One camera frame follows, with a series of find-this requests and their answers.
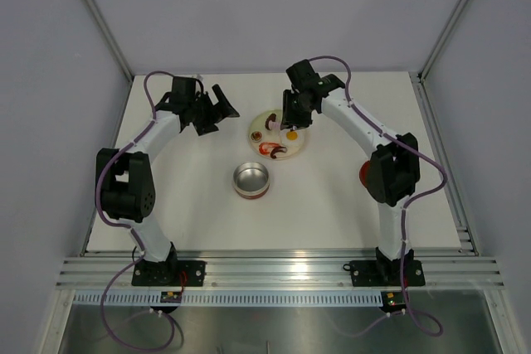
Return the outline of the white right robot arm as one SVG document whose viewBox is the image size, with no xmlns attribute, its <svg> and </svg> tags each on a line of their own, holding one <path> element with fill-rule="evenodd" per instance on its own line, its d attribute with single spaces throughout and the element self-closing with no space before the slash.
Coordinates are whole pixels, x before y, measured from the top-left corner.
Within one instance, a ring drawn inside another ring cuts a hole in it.
<svg viewBox="0 0 531 354">
<path fill-rule="evenodd" d="M 414 260 L 407 237 L 405 206 L 420 180 L 417 138 L 386 128 L 356 105 L 348 84 L 334 74 L 319 75 L 309 60 L 290 66 L 290 88 L 283 93 L 282 126 L 306 129 L 314 113 L 341 127 L 366 153 L 359 178 L 378 204 L 379 239 L 374 260 L 351 263 L 354 284 L 398 286 Z"/>
</svg>

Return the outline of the cream green round plate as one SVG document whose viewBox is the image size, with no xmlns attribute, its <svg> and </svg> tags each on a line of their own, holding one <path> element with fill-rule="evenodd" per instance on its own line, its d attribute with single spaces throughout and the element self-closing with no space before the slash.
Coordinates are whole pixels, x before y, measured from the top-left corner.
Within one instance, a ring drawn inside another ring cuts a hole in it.
<svg viewBox="0 0 531 354">
<path fill-rule="evenodd" d="M 292 158 L 308 141 L 306 129 L 284 128 L 282 117 L 281 109 L 273 109 L 257 115 L 249 125 L 248 142 L 263 158 L 275 161 Z"/>
</svg>

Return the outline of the dark red toy octopus tentacle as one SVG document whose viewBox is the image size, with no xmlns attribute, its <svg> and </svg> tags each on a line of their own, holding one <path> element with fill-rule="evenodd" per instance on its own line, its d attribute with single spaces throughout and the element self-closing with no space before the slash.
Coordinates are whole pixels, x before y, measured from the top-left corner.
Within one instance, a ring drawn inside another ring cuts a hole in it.
<svg viewBox="0 0 531 354">
<path fill-rule="evenodd" d="M 275 146 L 270 151 L 270 158 L 273 160 L 283 159 L 288 152 L 288 148 L 285 146 Z"/>
</svg>

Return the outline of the pink cat paw tongs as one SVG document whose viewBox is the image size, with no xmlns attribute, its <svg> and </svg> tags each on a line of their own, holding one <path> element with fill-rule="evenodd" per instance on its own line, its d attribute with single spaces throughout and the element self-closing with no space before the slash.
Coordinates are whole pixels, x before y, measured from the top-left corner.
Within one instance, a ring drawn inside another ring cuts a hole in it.
<svg viewBox="0 0 531 354">
<path fill-rule="evenodd" d="M 282 130 L 289 130 L 289 131 L 296 131 L 297 128 L 295 126 L 290 126 L 286 124 L 282 124 L 281 121 L 276 121 L 273 119 L 268 118 L 265 122 L 265 128 L 268 131 L 282 131 Z"/>
</svg>

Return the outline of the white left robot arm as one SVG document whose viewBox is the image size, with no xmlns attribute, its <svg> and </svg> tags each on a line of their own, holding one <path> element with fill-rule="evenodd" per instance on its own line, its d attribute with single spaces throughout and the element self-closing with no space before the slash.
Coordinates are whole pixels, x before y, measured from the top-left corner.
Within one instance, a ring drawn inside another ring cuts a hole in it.
<svg viewBox="0 0 531 354">
<path fill-rule="evenodd" d="M 135 243 L 134 286 L 183 286 L 203 264 L 180 260 L 155 220 L 152 163 L 187 126 L 203 136 L 239 114 L 220 85 L 206 91 L 196 77 L 174 75 L 159 101 L 147 101 L 149 117 L 142 130 L 122 148 L 102 148 L 96 155 L 95 206 L 107 226 L 127 230 Z"/>
</svg>

